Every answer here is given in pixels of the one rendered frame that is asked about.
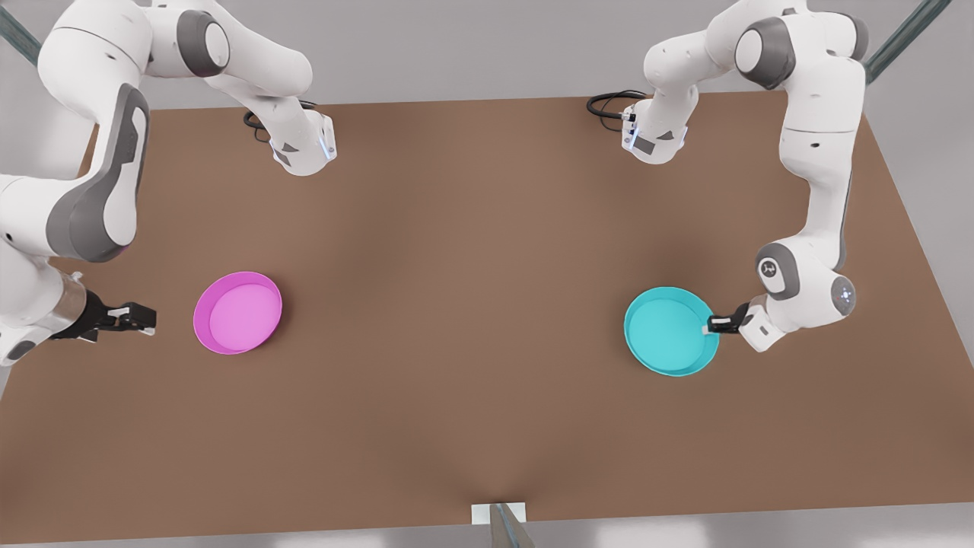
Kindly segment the blue plate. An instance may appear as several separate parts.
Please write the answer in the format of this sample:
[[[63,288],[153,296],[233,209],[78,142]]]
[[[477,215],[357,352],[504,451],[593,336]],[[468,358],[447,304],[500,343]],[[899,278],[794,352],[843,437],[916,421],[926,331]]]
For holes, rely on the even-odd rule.
[[[711,315],[711,308],[696,294],[661,285],[629,303],[624,340],[648,370],[664,377],[688,377],[704,370],[719,349],[720,336],[707,330]]]

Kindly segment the pink plate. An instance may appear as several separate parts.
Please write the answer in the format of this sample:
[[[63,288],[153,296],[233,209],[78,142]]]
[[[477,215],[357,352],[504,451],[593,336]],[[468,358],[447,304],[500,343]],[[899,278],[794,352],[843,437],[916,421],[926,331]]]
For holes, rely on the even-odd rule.
[[[193,330],[206,349],[236,355],[261,346],[278,329],[283,299],[271,278],[258,272],[233,272],[202,292],[193,313]]]

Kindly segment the silver frame post with foot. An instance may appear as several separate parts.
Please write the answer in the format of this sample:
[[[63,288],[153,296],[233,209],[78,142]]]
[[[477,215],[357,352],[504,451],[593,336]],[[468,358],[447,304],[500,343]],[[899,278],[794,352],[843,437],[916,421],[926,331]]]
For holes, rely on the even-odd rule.
[[[491,548],[536,548],[525,530],[527,521],[524,502],[473,504],[472,524],[489,524]]]

